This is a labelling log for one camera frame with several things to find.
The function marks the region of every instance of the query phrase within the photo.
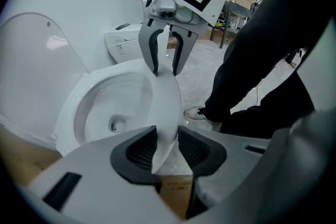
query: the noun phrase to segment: black pants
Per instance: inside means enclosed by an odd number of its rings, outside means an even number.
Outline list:
[[[299,10],[289,0],[263,0],[253,17],[228,46],[218,69],[211,96],[205,102],[205,116],[222,122],[222,133],[271,137],[313,110],[300,78],[294,73],[268,93],[260,106],[230,114],[246,94],[258,85],[288,53],[315,45],[317,37],[304,40],[303,26],[294,24]]]

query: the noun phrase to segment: white toilet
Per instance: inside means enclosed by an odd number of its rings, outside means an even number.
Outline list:
[[[124,24],[104,34],[106,47],[117,63],[143,58],[138,35],[142,24]],[[159,62],[166,57],[169,38],[169,25],[157,36]]]
[[[25,13],[0,28],[0,124],[63,156],[80,145],[156,125],[156,171],[182,117],[176,78],[143,59],[89,73],[51,19]]]

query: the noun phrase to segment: shoe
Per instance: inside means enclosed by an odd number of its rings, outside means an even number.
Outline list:
[[[235,27],[233,26],[233,23],[232,23],[232,22],[229,22],[228,28],[229,28],[229,29],[235,29]]]
[[[183,113],[184,118],[188,121],[202,121],[202,120],[207,120],[207,117],[204,115],[204,108],[201,106],[192,106],[189,109],[186,109]]]

